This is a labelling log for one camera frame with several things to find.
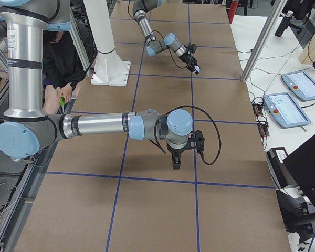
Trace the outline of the red cylinder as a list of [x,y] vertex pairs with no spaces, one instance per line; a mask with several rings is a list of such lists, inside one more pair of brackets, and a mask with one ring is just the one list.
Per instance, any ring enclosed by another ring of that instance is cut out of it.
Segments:
[[228,11],[228,20],[230,24],[233,22],[234,16],[238,9],[238,4],[239,4],[239,0],[231,0],[230,8]]

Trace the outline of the black bottle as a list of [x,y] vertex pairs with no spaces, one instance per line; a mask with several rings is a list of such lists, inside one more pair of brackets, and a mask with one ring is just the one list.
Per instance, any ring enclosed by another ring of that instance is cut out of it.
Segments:
[[289,26],[292,17],[293,17],[293,11],[291,11],[291,10],[287,11],[287,13],[283,15],[283,18],[282,18],[277,30],[275,31],[275,36],[277,36],[277,37],[282,36],[284,31]]

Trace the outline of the teach pendant near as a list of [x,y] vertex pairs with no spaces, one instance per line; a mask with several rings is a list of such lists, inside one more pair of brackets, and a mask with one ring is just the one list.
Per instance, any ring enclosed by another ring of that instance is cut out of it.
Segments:
[[311,124],[311,120],[288,92],[264,95],[264,104],[276,123],[282,128]]

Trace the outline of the teach pendant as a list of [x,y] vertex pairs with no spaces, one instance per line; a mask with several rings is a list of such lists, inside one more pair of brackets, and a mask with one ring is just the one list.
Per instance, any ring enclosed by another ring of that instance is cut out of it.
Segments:
[[315,80],[305,71],[286,73],[281,79],[300,100],[315,100]]
[[288,92],[264,95],[264,104],[276,123],[282,128],[311,124],[311,120]]

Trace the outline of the teach pendant far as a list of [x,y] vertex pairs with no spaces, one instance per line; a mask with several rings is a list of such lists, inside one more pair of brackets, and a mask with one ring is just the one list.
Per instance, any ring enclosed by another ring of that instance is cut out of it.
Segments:
[[315,80],[305,71],[286,73],[281,79],[300,100],[315,100]]

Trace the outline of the black box on desk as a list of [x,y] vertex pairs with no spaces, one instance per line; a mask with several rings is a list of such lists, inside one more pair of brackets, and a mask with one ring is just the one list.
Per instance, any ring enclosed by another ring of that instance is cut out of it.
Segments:
[[270,172],[277,187],[296,186],[296,181],[284,164],[284,159],[288,156],[286,149],[284,147],[270,148],[266,154]]

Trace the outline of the person in black shirt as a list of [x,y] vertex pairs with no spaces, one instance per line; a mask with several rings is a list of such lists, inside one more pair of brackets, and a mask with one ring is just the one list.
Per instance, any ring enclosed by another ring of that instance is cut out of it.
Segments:
[[68,103],[78,96],[86,77],[69,32],[43,33],[43,74],[43,110],[55,114],[61,106],[60,99]]

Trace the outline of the aluminium frame post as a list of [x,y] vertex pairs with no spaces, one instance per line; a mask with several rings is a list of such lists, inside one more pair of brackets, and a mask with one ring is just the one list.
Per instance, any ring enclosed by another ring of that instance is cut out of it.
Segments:
[[268,18],[265,21],[265,24],[260,32],[260,35],[255,43],[255,46],[253,48],[253,51],[247,61],[247,64],[243,70],[242,76],[241,76],[241,81],[246,82],[247,79],[249,78],[251,71],[253,70],[260,53],[262,52],[266,41],[269,37],[270,32],[272,31],[282,9],[284,8],[285,4],[287,1],[285,0],[279,0],[275,1],[274,5],[272,7],[272,10],[268,16]]

